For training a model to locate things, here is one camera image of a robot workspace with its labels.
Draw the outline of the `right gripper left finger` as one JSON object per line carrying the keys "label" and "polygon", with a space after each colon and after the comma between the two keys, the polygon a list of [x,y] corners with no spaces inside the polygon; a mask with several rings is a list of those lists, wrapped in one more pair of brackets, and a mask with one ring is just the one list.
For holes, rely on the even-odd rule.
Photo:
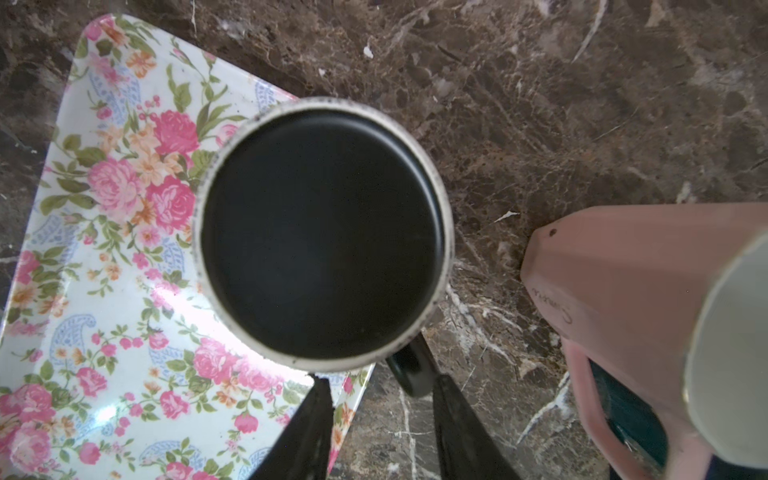
{"label": "right gripper left finger", "polygon": [[312,388],[250,480],[324,480],[327,477],[333,401],[328,380],[314,375],[312,379]]}

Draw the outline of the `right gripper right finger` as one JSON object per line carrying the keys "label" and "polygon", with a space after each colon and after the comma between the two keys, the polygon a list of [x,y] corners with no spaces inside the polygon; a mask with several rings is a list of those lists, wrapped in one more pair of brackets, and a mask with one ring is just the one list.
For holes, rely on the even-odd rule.
{"label": "right gripper right finger", "polygon": [[447,374],[435,379],[433,413],[442,479],[520,478]]}

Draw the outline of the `dark green mug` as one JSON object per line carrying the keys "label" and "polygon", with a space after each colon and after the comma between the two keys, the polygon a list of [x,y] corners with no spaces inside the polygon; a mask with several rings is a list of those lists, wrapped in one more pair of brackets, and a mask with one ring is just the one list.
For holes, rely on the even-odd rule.
{"label": "dark green mug", "polygon": [[[642,471],[652,479],[661,479],[672,465],[671,444],[662,422],[645,400],[612,376],[603,367],[589,362],[600,407],[614,438],[628,450]],[[765,479],[765,468],[730,463],[708,452],[698,479]]]}

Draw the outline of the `black mug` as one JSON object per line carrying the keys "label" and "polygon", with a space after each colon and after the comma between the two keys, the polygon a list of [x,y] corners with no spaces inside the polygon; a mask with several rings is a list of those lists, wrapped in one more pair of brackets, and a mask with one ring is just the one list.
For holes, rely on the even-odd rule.
{"label": "black mug", "polygon": [[454,222],[429,154],[394,119],[328,97],[257,115],[205,172],[193,231],[205,295],[249,349],[311,373],[385,361],[407,395],[432,392],[422,331]]}

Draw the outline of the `pink mug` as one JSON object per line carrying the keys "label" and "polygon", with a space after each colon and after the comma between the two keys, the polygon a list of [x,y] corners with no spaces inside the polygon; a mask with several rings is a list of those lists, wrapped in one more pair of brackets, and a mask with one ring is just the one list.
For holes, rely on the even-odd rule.
{"label": "pink mug", "polygon": [[767,470],[765,204],[584,209],[532,234],[521,278],[613,478],[652,479],[608,428],[590,361],[656,411],[661,479],[698,479],[708,452]]}

